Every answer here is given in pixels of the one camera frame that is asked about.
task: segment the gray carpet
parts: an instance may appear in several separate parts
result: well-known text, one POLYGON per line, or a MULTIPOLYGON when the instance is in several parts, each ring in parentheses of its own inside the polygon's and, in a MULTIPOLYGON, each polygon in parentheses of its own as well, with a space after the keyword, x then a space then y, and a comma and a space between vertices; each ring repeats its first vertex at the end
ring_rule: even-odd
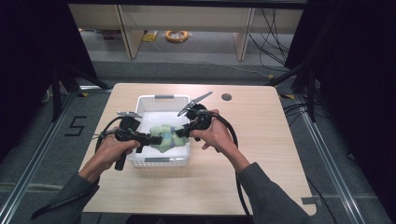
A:
MULTIPOLYGON (((268 78, 251 72, 242 72, 230 67, 213 64, 185 64, 185 63, 105 63, 95 62, 94 67, 99 78, 108 83, 143 82, 143 83, 196 83, 196 84, 231 84, 231 85, 262 85, 268 78)), ((282 73, 270 71, 258 65, 237 65, 244 70, 259 71, 265 75, 273 74, 276 77, 282 73)), ((291 93, 290 85, 293 78, 278 85, 280 94, 291 93)), ((81 85, 89 85, 79 79, 81 85)), ((87 97, 77 97, 66 113, 66 117, 55 140, 50 145, 49 152, 40 166, 32 186, 43 184, 49 189, 29 189, 17 209, 11 223, 28 223, 29 216, 40 206, 44 205, 56 194, 56 188, 61 187, 70 175, 78 171, 85 155, 86 148, 94 129, 106 105, 109 93, 90 93, 87 97), (84 126, 80 136, 65 136, 67 133, 76 133, 69 125, 75 116, 85 116, 75 123, 84 126)), ((296 104, 295 100, 282 99, 283 106, 296 104)), ((359 166, 346 157, 347 148, 342 137, 337 134, 336 127, 327 117, 323 106, 316 107, 317 125, 325 139, 337 165, 342 171, 347 185, 359 203, 360 209, 367 223, 390 223, 378 199, 362 175, 359 166)), ((52 103, 49 101, 35 114, 35 119, 23 132, 23 141, 13 148, 6 159, 0 164, 0 200, 7 197, 10 189, 7 183, 18 181, 24 167, 35 152, 45 131, 50 126, 52 103)), ((335 214, 338 223, 350 223, 347 212, 341 203, 337 192, 332 185, 327 170, 318 154, 318 150, 305 127, 303 118, 298 114, 288 117, 292 122, 290 130, 297 146, 306 175, 313 181, 323 195, 325 201, 335 214)), ((316 198, 318 193, 312 189, 316 198)), ((128 214, 95 214, 84 213, 83 223, 124 223, 128 214)), ((312 216, 314 223, 332 223, 329 211, 324 205, 318 205, 317 213, 312 216)))

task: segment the small green object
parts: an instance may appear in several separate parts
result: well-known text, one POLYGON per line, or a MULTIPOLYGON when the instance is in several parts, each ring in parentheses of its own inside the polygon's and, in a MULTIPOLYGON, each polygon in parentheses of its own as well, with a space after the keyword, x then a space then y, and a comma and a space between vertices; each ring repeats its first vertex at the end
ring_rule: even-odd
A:
POLYGON ((150 128, 149 133, 153 137, 162 137, 160 145, 150 145, 159 150, 161 153, 174 147, 183 147, 189 142, 187 137, 179 137, 176 134, 177 130, 183 129, 183 126, 173 126, 164 124, 163 126, 155 126, 150 128))

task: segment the wooden table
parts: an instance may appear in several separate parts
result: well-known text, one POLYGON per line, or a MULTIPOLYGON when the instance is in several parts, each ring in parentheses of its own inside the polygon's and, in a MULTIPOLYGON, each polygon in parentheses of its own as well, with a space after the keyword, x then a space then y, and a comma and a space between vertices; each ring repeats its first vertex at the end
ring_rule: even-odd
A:
MULTIPOLYGON (((208 109, 218 109, 233 125, 239 148, 247 159, 256 161, 297 204, 314 215, 316 206, 302 203, 302 198, 312 194, 273 87, 117 84, 95 133, 101 132, 117 116, 117 111, 134 111, 140 95, 187 94, 194 99, 208 91, 213 94, 201 103, 208 109), (231 94, 232 100, 222 100, 223 93, 231 94)), ((215 149, 201 150, 203 143, 191 139, 186 167, 137 169, 127 161, 121 172, 113 168, 105 171, 101 188, 84 212, 244 215, 233 167, 215 149)), ((95 144, 96 140, 92 140, 82 164, 92 156, 95 144)))

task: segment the silver floor rail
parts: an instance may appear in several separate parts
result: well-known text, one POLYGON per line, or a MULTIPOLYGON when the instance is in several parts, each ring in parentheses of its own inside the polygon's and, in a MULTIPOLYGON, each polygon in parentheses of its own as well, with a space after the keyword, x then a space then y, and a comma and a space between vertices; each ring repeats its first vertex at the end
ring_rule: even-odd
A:
MULTIPOLYGON (((303 104, 304 100, 301 95, 296 95, 296 100, 298 104, 303 104)), ((347 187, 347 183, 342 177, 340 170, 332 158, 332 154, 327 148, 319 130, 318 126, 315 122, 311 121, 311 118, 307 115, 307 113, 303 113, 304 122, 309 132, 311 133, 312 138, 314 139, 315 145, 317 146, 320 157, 323 159, 325 167, 332 179, 332 182, 335 186, 335 189, 340 196, 341 202, 343 203, 346 212, 349 216, 351 223, 365 223, 363 216, 361 215, 361 210, 358 207, 355 199, 352 196, 349 188, 347 187)))
POLYGON ((55 134, 62 124, 62 121, 64 120, 64 114, 66 113, 67 108, 71 105, 76 96, 76 92, 69 92, 67 94, 63 103, 64 109, 62 110, 62 113, 49 126, 49 129, 44 135, 44 138, 41 140, 41 143, 35 151, 35 154, 33 155, 32 159, 30 159, 14 189, 8 195, 6 202, 3 203, 0 211, 0 220, 2 224, 8 224, 14 216, 14 213, 17 210, 26 190, 28 189, 30 182, 40 167, 41 162, 44 160, 44 157, 50 148, 50 144, 52 143, 55 134))

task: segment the hand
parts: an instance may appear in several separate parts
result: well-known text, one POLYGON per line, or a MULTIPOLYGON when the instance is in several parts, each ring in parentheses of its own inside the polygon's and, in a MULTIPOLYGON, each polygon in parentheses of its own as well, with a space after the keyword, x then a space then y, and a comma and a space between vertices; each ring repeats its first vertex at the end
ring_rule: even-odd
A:
MULTIPOLYGON (((211 112, 219 114, 217 109, 211 112)), ((212 118, 211 124, 206 130, 193 130, 190 132, 191 137, 199 137, 205 141, 202 149, 214 147, 219 152, 222 152, 225 157, 233 165, 237 173, 244 170, 250 165, 245 156, 238 150, 233 143, 233 139, 227 130, 227 127, 218 119, 212 118)))
POLYGON ((131 154, 136 147, 140 147, 140 143, 135 140, 120 142, 114 134, 109 134, 78 174, 93 183, 103 171, 120 159, 122 152, 131 154))

